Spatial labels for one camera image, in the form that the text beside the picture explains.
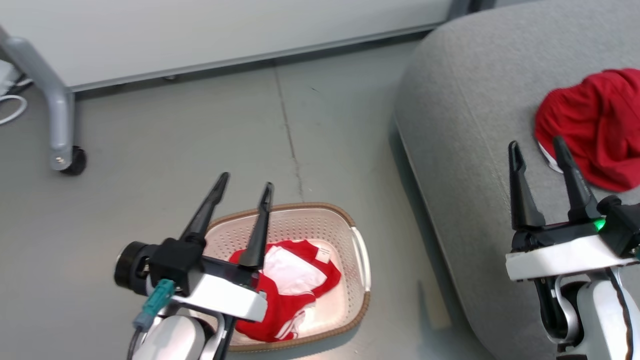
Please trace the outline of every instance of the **clothing label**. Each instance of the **clothing label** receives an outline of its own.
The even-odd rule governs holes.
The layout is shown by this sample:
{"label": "clothing label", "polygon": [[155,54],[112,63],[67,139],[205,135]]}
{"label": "clothing label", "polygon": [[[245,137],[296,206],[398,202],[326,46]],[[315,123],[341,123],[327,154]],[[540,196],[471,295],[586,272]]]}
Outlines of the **clothing label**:
{"label": "clothing label", "polygon": [[331,258],[331,251],[323,248],[318,249],[318,253],[316,254],[316,260],[322,261],[325,264],[329,263],[329,259]]}

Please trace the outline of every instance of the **white cable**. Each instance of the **white cable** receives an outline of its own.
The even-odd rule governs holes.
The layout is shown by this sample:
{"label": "white cable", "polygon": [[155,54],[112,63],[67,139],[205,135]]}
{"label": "white cable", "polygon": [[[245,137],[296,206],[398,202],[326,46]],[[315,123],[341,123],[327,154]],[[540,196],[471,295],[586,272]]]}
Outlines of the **white cable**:
{"label": "white cable", "polygon": [[27,84],[31,84],[32,82],[33,82],[32,79],[24,79],[21,82],[15,84],[14,86],[24,86],[24,85],[27,85]]}
{"label": "white cable", "polygon": [[0,102],[3,102],[5,100],[11,100],[11,99],[19,100],[20,101],[20,107],[13,114],[11,114],[8,117],[5,117],[4,119],[0,120],[0,125],[5,125],[9,121],[15,120],[15,118],[17,118],[18,116],[22,115],[22,113],[24,113],[24,110],[27,108],[27,99],[23,98],[22,96],[18,96],[18,95],[0,96]]}

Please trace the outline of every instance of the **metal chair leg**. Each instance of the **metal chair leg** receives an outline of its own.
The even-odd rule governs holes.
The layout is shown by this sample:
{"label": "metal chair leg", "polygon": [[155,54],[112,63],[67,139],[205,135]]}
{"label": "metal chair leg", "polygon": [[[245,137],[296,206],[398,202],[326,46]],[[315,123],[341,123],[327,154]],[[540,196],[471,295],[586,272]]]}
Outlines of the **metal chair leg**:
{"label": "metal chair leg", "polygon": [[50,114],[51,168],[64,174],[80,174],[86,165],[86,155],[82,149],[73,146],[74,93],[28,40],[9,36],[0,28],[0,45],[16,66],[42,90],[47,99]]}

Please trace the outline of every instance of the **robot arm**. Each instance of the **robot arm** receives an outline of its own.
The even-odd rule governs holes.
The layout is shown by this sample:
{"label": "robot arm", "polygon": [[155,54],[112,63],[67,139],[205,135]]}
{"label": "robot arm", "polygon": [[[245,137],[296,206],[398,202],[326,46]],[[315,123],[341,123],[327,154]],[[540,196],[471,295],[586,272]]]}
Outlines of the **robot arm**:
{"label": "robot arm", "polygon": [[[513,281],[532,281],[558,360],[640,357],[640,311],[620,281],[621,266],[638,263],[640,204],[610,196],[597,203],[564,140],[554,139],[570,201],[568,222],[547,225],[527,180],[516,142],[509,145],[511,220],[516,231],[506,256]],[[565,277],[589,281],[562,284]]]}
{"label": "robot arm", "polygon": [[[119,255],[116,284],[149,297],[134,321],[128,360],[224,359],[237,319],[264,319],[266,294],[256,287],[264,263],[271,183],[258,203],[259,215],[239,264],[203,255],[207,226],[228,179],[228,173],[220,175],[179,239],[168,238],[160,245],[135,241]],[[177,315],[181,308],[215,317],[216,329]]]}

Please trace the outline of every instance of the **floor crack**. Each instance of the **floor crack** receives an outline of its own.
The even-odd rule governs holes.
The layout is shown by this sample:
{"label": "floor crack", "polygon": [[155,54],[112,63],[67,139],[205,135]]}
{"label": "floor crack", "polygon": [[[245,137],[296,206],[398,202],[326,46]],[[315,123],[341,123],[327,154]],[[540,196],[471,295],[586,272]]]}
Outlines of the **floor crack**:
{"label": "floor crack", "polygon": [[293,158],[293,165],[296,172],[296,178],[298,178],[298,195],[305,201],[305,194],[302,191],[302,177],[300,176],[300,163],[296,157],[296,150],[293,147],[293,138],[291,137],[291,126],[289,125],[289,118],[287,116],[287,106],[284,104],[284,96],[282,95],[282,85],[280,84],[280,76],[278,75],[278,64],[273,62],[273,72],[276,77],[276,85],[278,87],[278,96],[280,97],[280,108],[282,109],[282,117],[284,118],[284,127],[287,131],[287,138],[289,139],[289,149],[291,150],[291,157]]}

